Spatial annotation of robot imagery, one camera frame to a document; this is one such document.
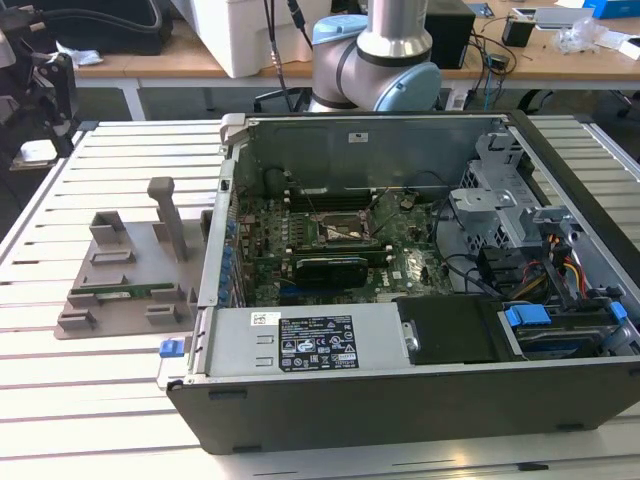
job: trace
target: yellow cable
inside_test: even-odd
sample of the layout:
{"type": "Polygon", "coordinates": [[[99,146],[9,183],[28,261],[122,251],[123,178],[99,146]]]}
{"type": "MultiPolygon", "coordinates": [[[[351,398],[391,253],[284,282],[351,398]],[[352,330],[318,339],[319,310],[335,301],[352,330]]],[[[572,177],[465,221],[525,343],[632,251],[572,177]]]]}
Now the yellow cable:
{"type": "Polygon", "coordinates": [[[578,289],[578,293],[580,293],[580,275],[578,274],[578,270],[576,269],[576,267],[574,267],[570,263],[563,263],[563,265],[565,266],[565,268],[568,268],[569,270],[571,270],[573,274],[576,276],[576,288],[578,289]]]}
{"type": "Polygon", "coordinates": [[[514,295],[513,299],[515,300],[516,298],[519,298],[522,295],[525,295],[526,293],[529,293],[531,290],[536,288],[538,285],[540,285],[546,279],[547,279],[546,275],[540,275],[538,278],[533,280],[527,287],[525,287],[523,290],[521,290],[516,295],[514,295]]]}

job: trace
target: motherboard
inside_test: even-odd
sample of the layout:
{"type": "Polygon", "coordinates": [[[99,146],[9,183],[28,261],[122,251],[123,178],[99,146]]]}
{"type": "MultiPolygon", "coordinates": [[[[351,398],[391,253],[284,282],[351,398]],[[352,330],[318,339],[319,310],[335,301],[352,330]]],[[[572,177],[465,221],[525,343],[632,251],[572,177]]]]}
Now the motherboard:
{"type": "Polygon", "coordinates": [[[390,302],[452,293],[431,238],[430,202],[378,197],[245,198],[238,214],[252,306],[390,302]]]}

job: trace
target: blue latch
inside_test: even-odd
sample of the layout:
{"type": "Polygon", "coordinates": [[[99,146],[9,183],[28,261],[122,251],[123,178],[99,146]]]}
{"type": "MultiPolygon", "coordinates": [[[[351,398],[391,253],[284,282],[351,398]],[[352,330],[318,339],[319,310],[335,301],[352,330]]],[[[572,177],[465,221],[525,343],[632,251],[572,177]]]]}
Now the blue latch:
{"type": "Polygon", "coordinates": [[[620,302],[611,302],[611,305],[609,307],[611,308],[611,313],[613,313],[613,316],[616,317],[616,320],[618,320],[618,323],[622,325],[628,317],[625,308],[620,302]]]}
{"type": "Polygon", "coordinates": [[[509,325],[550,325],[551,317],[544,305],[514,305],[505,312],[509,325]]]}
{"type": "Polygon", "coordinates": [[[184,357],[184,340],[165,340],[159,353],[160,358],[184,357]]]}

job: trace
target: wooden desk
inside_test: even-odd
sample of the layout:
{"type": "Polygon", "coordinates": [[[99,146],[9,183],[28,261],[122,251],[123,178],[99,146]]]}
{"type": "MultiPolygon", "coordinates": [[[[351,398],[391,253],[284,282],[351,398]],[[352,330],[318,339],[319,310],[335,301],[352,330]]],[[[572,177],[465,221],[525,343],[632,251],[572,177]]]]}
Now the wooden desk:
{"type": "MultiPolygon", "coordinates": [[[[496,18],[505,17],[511,12],[511,9],[522,5],[514,2],[490,2],[496,18]]],[[[527,6],[552,6],[553,0],[531,0],[527,6]]],[[[489,20],[476,20],[476,32],[480,34],[482,29],[489,20]]],[[[614,20],[597,20],[598,23],[608,27],[611,30],[621,31],[625,33],[640,34],[640,18],[625,18],[614,20]]],[[[482,35],[500,41],[502,31],[504,30],[505,21],[498,20],[487,26],[482,35]]],[[[587,82],[593,89],[602,89],[596,85],[596,82],[629,82],[635,83],[637,88],[640,81],[640,62],[631,60],[620,52],[607,48],[600,48],[597,53],[572,53],[563,55],[558,52],[551,44],[555,32],[540,31],[533,29],[529,44],[525,48],[511,48],[518,55],[518,66],[516,70],[509,75],[505,82],[507,88],[519,88],[514,84],[515,81],[562,81],[576,82],[576,88],[585,88],[583,83],[587,82]]],[[[499,52],[501,49],[494,45],[488,46],[490,51],[499,52]]],[[[478,52],[467,54],[478,56],[478,52]]]]}
{"type": "MultiPolygon", "coordinates": [[[[530,0],[531,6],[553,5],[553,0],[530,0]]],[[[490,0],[496,17],[504,17],[522,3],[490,0]]],[[[478,33],[488,23],[477,19],[478,33]]],[[[640,33],[640,18],[602,21],[612,30],[640,33]]],[[[504,20],[487,26],[482,33],[500,41],[504,20]]],[[[551,46],[554,32],[534,29],[526,48],[512,48],[518,57],[516,70],[509,75],[503,87],[507,89],[580,89],[610,90],[637,89],[640,82],[640,62],[634,62],[619,52],[601,48],[598,53],[562,55],[551,46]]],[[[495,45],[490,51],[499,52],[495,45]]],[[[443,70],[443,88],[451,89],[448,109],[464,105],[467,92],[475,85],[482,71],[479,53],[470,48],[460,70],[443,70]]],[[[287,85],[311,86],[311,63],[292,62],[284,65],[287,85]]],[[[265,68],[252,77],[229,78],[186,22],[177,22],[174,34],[162,55],[140,57],[132,55],[106,55],[105,62],[78,71],[79,87],[120,88],[134,120],[146,118],[140,102],[140,88],[215,88],[266,87],[278,88],[273,67],[265,68]]]]}

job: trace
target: white sticker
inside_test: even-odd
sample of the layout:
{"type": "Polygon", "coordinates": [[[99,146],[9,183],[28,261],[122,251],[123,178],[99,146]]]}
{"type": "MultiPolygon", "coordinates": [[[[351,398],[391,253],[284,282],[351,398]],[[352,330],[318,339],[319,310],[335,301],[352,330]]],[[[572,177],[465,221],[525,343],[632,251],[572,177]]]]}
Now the white sticker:
{"type": "Polygon", "coordinates": [[[123,298],[131,298],[129,292],[113,292],[113,293],[97,293],[96,300],[121,300],[123,298]]]}
{"type": "Polygon", "coordinates": [[[349,143],[367,143],[369,134],[367,132],[357,132],[349,134],[349,143]]]}
{"type": "Polygon", "coordinates": [[[251,312],[251,326],[278,325],[280,312],[251,312]]]}

